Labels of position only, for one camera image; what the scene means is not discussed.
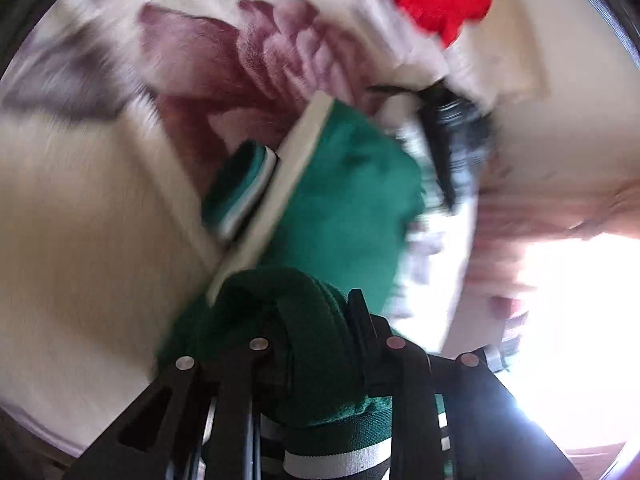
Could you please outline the floral plush blanket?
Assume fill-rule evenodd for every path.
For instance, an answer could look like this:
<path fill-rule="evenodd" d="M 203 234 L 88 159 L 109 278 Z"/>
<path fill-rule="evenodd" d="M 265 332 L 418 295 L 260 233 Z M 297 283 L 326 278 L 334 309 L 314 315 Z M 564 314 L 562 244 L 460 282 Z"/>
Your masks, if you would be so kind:
<path fill-rule="evenodd" d="M 521 0 L 495 0 L 450 52 L 393 40 L 408 22 L 390 0 L 309 1 L 402 81 L 449 75 L 484 106 L 536 87 Z M 147 2 L 241 23 L 239 0 L 56 0 L 1 81 L 1 405 L 70 456 L 142 391 L 220 260 L 140 76 Z"/>

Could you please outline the black leather jacket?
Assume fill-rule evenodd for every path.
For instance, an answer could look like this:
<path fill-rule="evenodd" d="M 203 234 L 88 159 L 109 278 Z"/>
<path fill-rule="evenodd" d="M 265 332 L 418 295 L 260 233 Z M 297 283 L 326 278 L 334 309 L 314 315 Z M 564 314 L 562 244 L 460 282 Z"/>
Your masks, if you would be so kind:
<path fill-rule="evenodd" d="M 455 211 L 462 197 L 476 189 L 480 170 L 488 161 L 494 144 L 491 114 L 482 112 L 442 80 L 419 90 L 397 84 L 376 84 L 369 90 L 386 96 L 416 99 L 413 116 L 426 141 L 442 206 L 450 212 Z"/>

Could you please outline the green varsity jacket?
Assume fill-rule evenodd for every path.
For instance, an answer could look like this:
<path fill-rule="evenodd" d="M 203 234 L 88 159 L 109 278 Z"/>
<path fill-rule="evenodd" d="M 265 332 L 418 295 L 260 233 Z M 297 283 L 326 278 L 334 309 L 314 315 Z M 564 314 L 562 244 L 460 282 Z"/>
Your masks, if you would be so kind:
<path fill-rule="evenodd" d="M 347 296 L 381 314 L 423 209 L 416 161 L 358 110 L 317 93 L 283 143 L 243 141 L 201 202 L 221 248 L 212 284 L 158 352 L 219 358 L 253 337 L 283 342 L 288 384 L 262 411 L 270 479 L 384 479 L 392 402 L 363 391 Z"/>

